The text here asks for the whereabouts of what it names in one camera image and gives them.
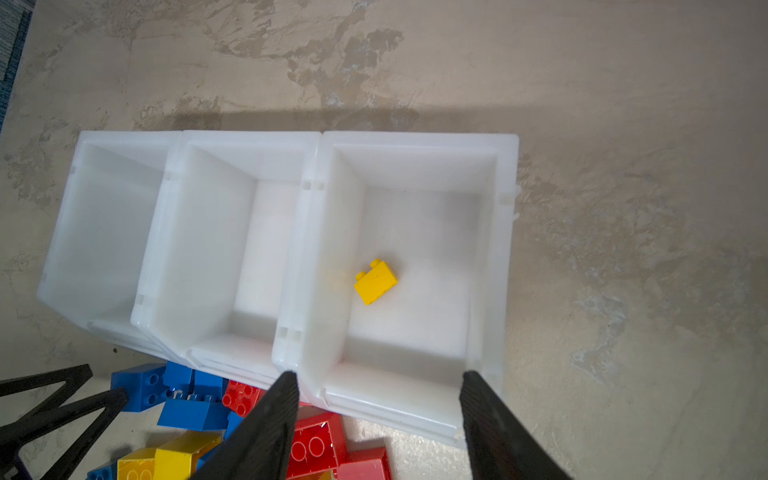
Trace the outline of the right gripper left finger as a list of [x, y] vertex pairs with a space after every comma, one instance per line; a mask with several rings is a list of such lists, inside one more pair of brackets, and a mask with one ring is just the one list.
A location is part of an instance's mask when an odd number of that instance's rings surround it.
[[299, 408], [296, 373], [282, 373], [265, 396], [191, 478], [211, 480], [286, 478]]

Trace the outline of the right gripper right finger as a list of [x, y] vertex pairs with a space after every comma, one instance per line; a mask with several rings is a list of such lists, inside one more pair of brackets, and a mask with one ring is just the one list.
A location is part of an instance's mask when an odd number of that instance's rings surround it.
[[567, 479], [480, 373], [463, 374], [459, 395], [474, 479]]

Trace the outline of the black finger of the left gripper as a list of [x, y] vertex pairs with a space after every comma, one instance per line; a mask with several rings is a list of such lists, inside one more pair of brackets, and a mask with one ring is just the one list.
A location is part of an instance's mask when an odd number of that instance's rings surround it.
[[29, 479], [31, 474], [20, 456], [23, 446], [99, 410], [101, 414], [96, 420], [43, 475], [45, 479], [70, 478], [86, 453], [129, 403], [129, 394], [123, 388], [110, 389], [70, 403], [68, 399], [92, 376], [90, 366], [83, 364], [1, 382], [3, 397], [52, 384], [60, 386], [19, 420], [1, 428], [3, 479]]

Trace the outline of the large red lego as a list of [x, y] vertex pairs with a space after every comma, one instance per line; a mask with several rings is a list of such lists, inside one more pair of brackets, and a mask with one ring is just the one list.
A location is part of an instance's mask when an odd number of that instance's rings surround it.
[[335, 470], [348, 460], [342, 416], [324, 412], [296, 423], [286, 478]]

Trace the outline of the yellow lego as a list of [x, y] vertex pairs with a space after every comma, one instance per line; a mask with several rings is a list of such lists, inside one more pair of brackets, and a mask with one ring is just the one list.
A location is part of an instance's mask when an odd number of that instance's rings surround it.
[[156, 451], [156, 448], [142, 448], [120, 458], [117, 461], [117, 479], [152, 480]]
[[155, 480], [189, 479], [198, 461], [222, 442], [219, 432], [187, 431], [155, 452]]

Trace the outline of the small yellow lego brick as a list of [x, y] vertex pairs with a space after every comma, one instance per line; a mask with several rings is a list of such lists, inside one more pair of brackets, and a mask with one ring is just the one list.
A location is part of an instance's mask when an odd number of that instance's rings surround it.
[[398, 279], [388, 264], [375, 259], [368, 271], [360, 271], [355, 276], [354, 289], [365, 305], [371, 305], [397, 284]]

